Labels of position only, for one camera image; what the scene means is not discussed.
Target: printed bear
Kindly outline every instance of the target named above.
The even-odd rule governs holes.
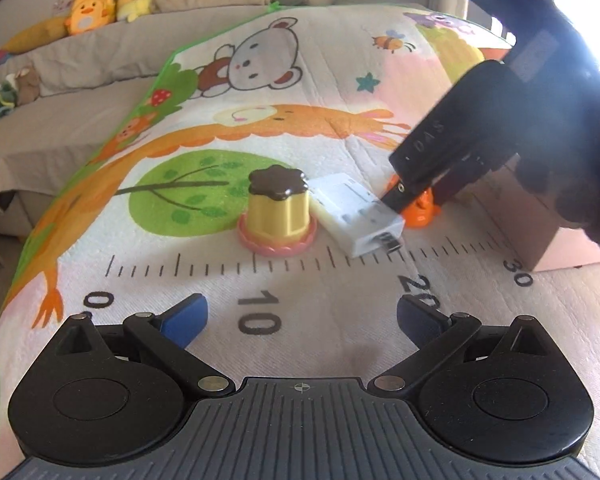
[[[302,70],[295,66],[298,37],[291,30],[297,22],[295,18],[280,18],[237,48],[221,46],[211,63],[196,69],[198,88],[192,98],[215,97],[231,88],[281,90],[295,85],[302,78]]]

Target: chocolate pudding top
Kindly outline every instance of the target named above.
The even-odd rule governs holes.
[[[279,164],[269,166],[266,170],[251,171],[249,182],[249,193],[264,195],[272,200],[286,200],[309,189],[302,171],[283,168]]]

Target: green tree print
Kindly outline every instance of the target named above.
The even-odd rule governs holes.
[[[151,233],[191,237],[233,229],[247,206],[249,174],[282,164],[273,158],[201,150],[170,158],[145,174],[130,195],[129,213]]]

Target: metal rivet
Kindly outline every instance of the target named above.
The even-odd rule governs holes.
[[[198,386],[206,392],[221,392],[229,387],[229,381],[224,377],[211,375],[200,379]]]
[[[395,375],[383,375],[374,381],[376,388],[386,392],[397,392],[405,387],[404,379]]]

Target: cardboard box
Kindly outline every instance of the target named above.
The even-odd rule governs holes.
[[[530,270],[552,270],[600,262],[600,248],[582,229],[569,227],[540,198],[518,183],[512,159],[470,190],[499,225]]]

